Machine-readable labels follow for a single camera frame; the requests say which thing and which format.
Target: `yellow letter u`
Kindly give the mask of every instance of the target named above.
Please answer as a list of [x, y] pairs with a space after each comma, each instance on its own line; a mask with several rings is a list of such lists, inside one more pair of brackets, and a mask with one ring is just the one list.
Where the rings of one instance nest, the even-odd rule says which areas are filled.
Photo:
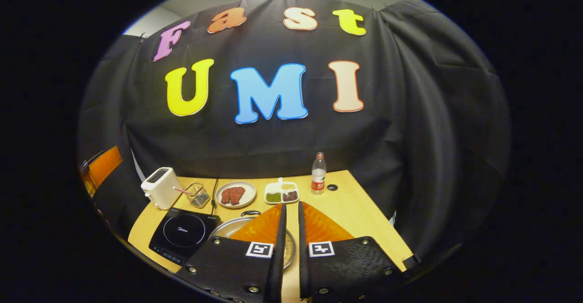
[[182, 97], [182, 78], [186, 68], [181, 67], [166, 74], [168, 109], [176, 116], [195, 114], [205, 107], [209, 97], [209, 68], [215, 63], [212, 59], [204, 59], [192, 65], [196, 72], [195, 95], [187, 102]]

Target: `blue letter m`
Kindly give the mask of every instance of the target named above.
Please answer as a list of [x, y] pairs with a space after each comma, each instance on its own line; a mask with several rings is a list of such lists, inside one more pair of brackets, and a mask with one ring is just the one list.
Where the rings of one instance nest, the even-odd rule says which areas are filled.
[[281, 99], [278, 118], [305, 118], [308, 115], [302, 103], [302, 74], [305, 71], [306, 67], [302, 64], [284, 64], [275, 73], [270, 86], [253, 67], [233, 71], [231, 79], [236, 81], [239, 90], [239, 114], [235, 116], [235, 122], [245, 124], [258, 120], [259, 115], [253, 111], [252, 102], [269, 120], [278, 99]]

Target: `cable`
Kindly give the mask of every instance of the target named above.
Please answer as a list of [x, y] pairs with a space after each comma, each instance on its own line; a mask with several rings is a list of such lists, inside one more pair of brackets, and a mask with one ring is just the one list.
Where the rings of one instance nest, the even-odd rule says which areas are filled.
[[210, 201], [210, 205], [212, 205], [213, 207], [210, 209], [210, 215], [213, 215], [213, 212], [215, 211], [215, 190], [217, 190], [217, 185], [219, 184], [219, 179], [217, 179], [215, 181], [215, 187], [213, 188], [213, 198]]

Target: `pan handle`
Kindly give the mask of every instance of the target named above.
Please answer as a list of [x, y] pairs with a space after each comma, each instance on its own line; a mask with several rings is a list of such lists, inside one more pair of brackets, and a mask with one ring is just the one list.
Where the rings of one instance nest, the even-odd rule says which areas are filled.
[[241, 213], [241, 216], [252, 215], [252, 214], [258, 216], [261, 214], [261, 212], [259, 212], [259, 211], [244, 211], [243, 213]]

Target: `orange panel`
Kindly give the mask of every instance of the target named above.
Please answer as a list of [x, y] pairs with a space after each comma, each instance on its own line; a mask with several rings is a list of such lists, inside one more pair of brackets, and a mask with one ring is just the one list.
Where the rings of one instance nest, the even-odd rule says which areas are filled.
[[93, 180], [93, 184], [96, 188], [102, 184], [102, 182], [108, 177], [115, 168], [121, 164], [123, 159], [119, 155], [119, 150], [117, 146], [109, 149], [94, 160], [89, 165], [89, 175]]
[[230, 238], [237, 239], [238, 241], [256, 241], [275, 245], [275, 241], [277, 241], [277, 230], [279, 229], [281, 206], [282, 203], [279, 203], [259, 216], [256, 216], [248, 224], [231, 235]]
[[345, 241], [353, 239], [348, 231], [338, 226], [331, 218], [306, 202], [302, 202], [304, 207], [304, 221], [306, 226], [306, 244], [321, 241]]

